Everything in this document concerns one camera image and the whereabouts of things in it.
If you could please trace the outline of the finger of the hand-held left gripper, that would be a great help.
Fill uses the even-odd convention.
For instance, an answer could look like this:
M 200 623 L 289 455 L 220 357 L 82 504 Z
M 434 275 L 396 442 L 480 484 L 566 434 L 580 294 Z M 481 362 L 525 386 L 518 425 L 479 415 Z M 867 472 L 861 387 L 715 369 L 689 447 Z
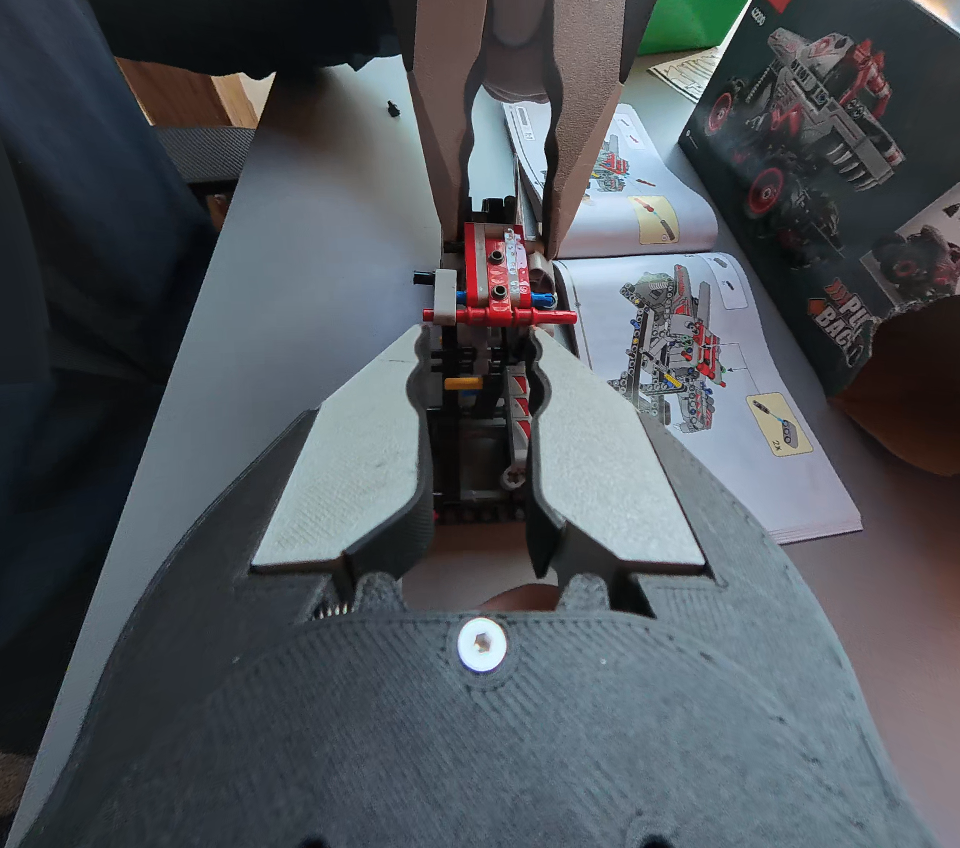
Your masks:
M 418 134 L 444 242 L 461 238 L 467 186 L 469 80 L 483 45 L 488 0 L 416 0 L 408 74 Z
M 544 144 L 543 240 L 558 257 L 588 187 L 622 91 L 626 0 L 551 0 L 544 86 L 551 120 Z

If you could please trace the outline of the dark mesh office chair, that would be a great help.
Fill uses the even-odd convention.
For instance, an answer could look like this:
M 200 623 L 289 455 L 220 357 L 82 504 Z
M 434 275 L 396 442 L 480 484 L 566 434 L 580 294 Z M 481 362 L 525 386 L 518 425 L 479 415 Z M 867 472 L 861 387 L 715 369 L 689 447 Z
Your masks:
M 256 130 L 245 127 L 153 126 L 179 176 L 188 185 L 239 180 Z

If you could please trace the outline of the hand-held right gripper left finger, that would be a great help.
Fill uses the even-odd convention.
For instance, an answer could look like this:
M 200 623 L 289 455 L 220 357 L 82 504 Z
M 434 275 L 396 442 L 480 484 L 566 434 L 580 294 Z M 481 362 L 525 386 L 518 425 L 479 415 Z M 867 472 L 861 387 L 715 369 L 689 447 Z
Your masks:
M 320 405 L 250 566 L 403 577 L 434 536 L 430 331 L 412 326 Z

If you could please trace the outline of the lego truck chassis model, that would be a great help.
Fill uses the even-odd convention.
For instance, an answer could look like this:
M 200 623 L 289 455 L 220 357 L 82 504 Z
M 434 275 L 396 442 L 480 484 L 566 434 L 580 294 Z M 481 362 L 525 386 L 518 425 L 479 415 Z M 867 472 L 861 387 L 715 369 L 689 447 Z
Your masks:
M 442 246 L 438 269 L 458 272 L 457 325 L 424 323 L 436 525 L 523 521 L 528 334 L 577 321 L 558 300 L 518 156 L 513 185 L 513 194 L 469 207 L 460 239 Z

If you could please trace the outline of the black lego set box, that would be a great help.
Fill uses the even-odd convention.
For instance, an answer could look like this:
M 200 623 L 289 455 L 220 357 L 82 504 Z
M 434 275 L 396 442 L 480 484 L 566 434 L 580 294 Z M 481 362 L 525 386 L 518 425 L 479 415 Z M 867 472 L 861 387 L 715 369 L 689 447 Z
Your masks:
M 678 143 L 825 396 L 958 475 L 958 0 L 750 0 Z

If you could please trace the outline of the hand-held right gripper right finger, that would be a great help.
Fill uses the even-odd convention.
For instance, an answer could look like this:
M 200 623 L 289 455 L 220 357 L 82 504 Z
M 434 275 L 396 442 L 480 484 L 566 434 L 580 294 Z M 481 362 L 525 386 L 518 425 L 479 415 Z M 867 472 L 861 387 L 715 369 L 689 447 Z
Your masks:
M 707 559 L 630 403 L 540 327 L 529 333 L 526 376 L 535 575 L 702 574 Z

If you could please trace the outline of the lego sticker sheet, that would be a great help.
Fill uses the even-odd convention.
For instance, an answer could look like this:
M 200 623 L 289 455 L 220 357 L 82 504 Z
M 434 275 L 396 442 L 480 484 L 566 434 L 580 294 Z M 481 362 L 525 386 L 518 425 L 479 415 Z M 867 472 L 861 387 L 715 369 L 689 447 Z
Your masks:
M 714 46 L 672 61 L 653 64 L 648 68 L 648 73 L 696 103 L 713 78 L 723 53 L 723 47 Z

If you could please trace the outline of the lego instruction booklet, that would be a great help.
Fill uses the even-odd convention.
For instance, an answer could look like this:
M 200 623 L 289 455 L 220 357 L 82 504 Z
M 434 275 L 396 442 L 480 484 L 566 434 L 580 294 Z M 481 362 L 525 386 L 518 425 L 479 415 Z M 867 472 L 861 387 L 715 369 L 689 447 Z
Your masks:
M 779 374 L 750 281 L 717 251 L 714 209 L 618 104 L 554 261 L 582 362 L 659 422 L 791 543 L 861 529 Z

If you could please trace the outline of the light grey two-hole lego beam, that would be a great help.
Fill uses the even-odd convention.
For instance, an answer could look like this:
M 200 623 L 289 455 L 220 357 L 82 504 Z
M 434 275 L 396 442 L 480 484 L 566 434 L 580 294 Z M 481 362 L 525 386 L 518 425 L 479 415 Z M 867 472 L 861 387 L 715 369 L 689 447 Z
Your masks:
M 439 268 L 434 272 L 433 307 L 422 311 L 422 321 L 440 327 L 457 325 L 457 276 L 455 269 Z

